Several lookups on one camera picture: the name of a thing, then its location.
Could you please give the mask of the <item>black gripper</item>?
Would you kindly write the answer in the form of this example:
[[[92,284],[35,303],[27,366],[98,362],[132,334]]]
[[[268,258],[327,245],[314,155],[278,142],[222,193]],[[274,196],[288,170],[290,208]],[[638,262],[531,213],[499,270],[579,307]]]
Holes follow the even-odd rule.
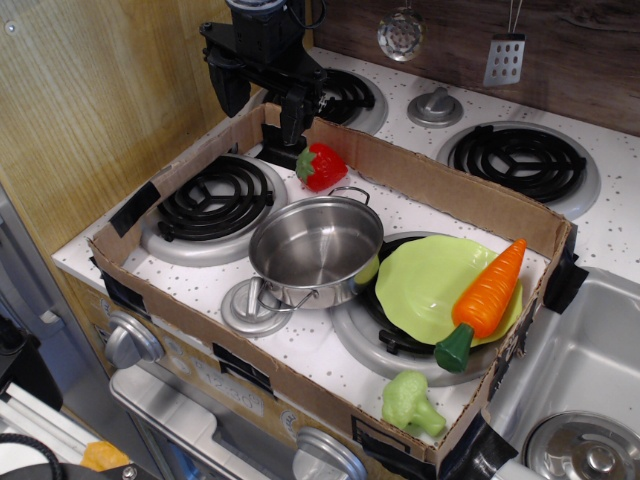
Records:
[[[326,72],[307,53],[305,34],[319,27],[326,10],[310,22],[304,8],[232,8],[229,24],[204,22],[204,60],[218,102],[236,116],[253,84],[281,97],[280,128],[286,146],[310,127]]]

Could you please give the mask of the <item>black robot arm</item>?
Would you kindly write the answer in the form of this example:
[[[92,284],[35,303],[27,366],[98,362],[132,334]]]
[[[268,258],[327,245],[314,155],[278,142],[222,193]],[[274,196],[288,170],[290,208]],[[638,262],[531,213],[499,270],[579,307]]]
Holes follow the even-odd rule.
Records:
[[[204,22],[204,60],[218,102],[238,114],[258,85],[280,97],[282,142],[295,144],[319,111],[326,71],[305,50],[305,33],[321,25],[306,21],[303,1],[229,1],[230,24]]]

